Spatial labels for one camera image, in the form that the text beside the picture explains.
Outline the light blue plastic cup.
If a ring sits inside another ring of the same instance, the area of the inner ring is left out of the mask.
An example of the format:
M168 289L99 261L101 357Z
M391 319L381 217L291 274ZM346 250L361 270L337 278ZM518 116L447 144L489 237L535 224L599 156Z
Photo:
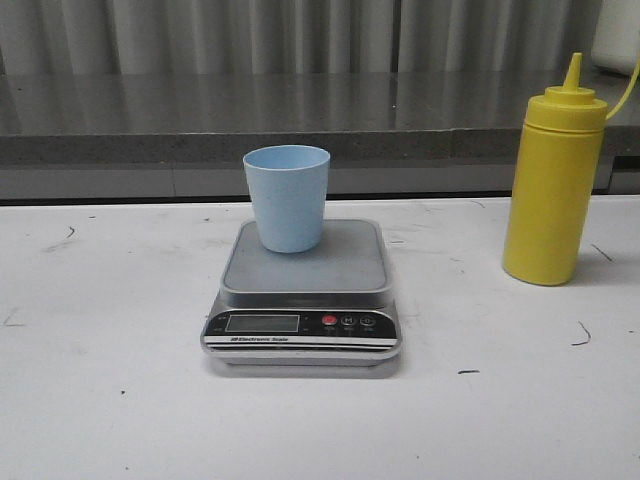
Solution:
M259 238L278 253L299 253L321 239L331 155L307 145L253 150L243 166Z

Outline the yellow squeeze bottle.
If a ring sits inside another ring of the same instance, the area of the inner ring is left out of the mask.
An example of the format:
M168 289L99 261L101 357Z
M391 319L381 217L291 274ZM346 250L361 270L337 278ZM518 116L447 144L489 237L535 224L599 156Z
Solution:
M503 270L525 283L558 286L575 272L607 122L624 106L639 73L614 107L581 85L582 56L564 81L529 99L520 137Z

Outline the silver electronic kitchen scale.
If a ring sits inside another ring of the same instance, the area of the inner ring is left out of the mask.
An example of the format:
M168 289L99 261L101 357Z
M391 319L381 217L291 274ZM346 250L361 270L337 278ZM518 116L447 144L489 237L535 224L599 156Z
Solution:
M314 248L276 253L255 222L244 223L200 343L230 367L394 367L402 332L379 225L328 219Z

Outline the grey stone counter ledge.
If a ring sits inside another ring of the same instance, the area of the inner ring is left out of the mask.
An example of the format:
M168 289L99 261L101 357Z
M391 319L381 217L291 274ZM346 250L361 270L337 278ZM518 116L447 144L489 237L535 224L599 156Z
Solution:
M502 196L528 100L560 71L25 75L1 80L1 200L246 195L243 156L331 155L335 198Z

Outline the white container in background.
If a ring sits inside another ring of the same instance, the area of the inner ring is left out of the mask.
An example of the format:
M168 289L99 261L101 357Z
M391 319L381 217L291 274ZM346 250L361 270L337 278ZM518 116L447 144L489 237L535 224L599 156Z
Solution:
M639 58L639 0L601 3L591 59L602 70L630 75Z

